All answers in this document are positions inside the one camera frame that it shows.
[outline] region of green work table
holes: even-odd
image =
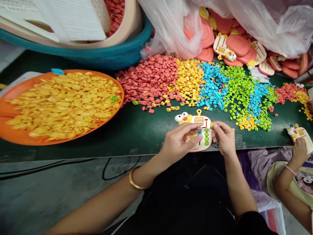
[[[92,70],[62,57],[26,51],[0,74],[0,83],[9,84],[27,71],[46,73],[51,68]],[[114,76],[113,72],[99,72]],[[292,82],[279,75],[272,76],[270,81],[279,87],[283,82]],[[180,106],[177,101],[171,103]],[[235,128],[237,149],[290,146],[292,141],[286,128],[291,124],[298,123],[313,137],[313,125],[306,120],[303,111],[298,111],[301,107],[303,105],[299,102],[274,104],[274,112],[269,113],[272,119],[270,132],[261,128],[250,132],[246,129],[240,130],[235,125],[235,120],[229,120],[230,114],[219,108],[211,112],[202,108],[202,115]],[[162,147],[166,132],[178,125],[174,117],[182,112],[196,115],[197,109],[185,105],[180,106],[178,111],[167,112],[165,107],[161,107],[156,108],[154,114],[150,114],[142,111],[142,105],[128,103],[103,127],[62,144],[24,146],[0,139],[0,163],[156,154]]]

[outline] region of white plastic sheet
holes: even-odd
[[[288,58],[308,51],[313,36],[310,0],[192,0],[223,18],[236,18],[261,44]]]
[[[174,54],[183,59],[193,58],[201,53],[203,34],[199,6],[188,0],[138,0],[145,14],[155,28],[155,36],[141,50],[141,58],[147,55]],[[193,33],[189,41],[184,27]]]

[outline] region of plastic bag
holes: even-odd
[[[269,50],[288,58],[308,51],[313,36],[309,0],[193,0],[241,26]]]
[[[265,215],[268,227],[279,235],[286,235],[281,203],[268,196],[265,192],[252,190],[252,193],[258,206],[258,212]]]
[[[174,54],[183,59],[190,59],[202,51],[203,34],[199,6],[187,0],[138,0],[147,17],[155,28],[155,36],[140,51],[141,58],[148,55]],[[193,33],[189,41],[184,34],[184,27]]]

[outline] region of hand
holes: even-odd
[[[307,154],[306,141],[303,138],[297,139],[292,148],[291,161],[296,162],[300,167],[309,157],[310,155]]]
[[[166,133],[165,140],[158,159],[168,168],[178,160],[182,159],[203,138],[196,135],[188,142],[182,141],[184,135],[195,134],[201,129],[201,123],[183,123],[175,129]]]
[[[218,139],[219,151],[223,156],[236,155],[235,131],[227,124],[215,121],[212,130],[213,142]]]

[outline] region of gold bangle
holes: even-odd
[[[138,168],[139,168],[139,167],[136,167],[136,168],[134,168],[134,169],[132,169],[132,170],[130,171],[130,173],[129,173],[129,182],[130,182],[130,184],[131,184],[134,188],[136,188],[136,189],[139,189],[139,190],[147,189],[147,188],[149,188],[149,187],[147,187],[147,188],[140,187],[140,186],[137,185],[137,184],[134,182],[134,180],[133,180],[133,172],[134,172],[134,170],[136,170],[136,169],[138,169]]]

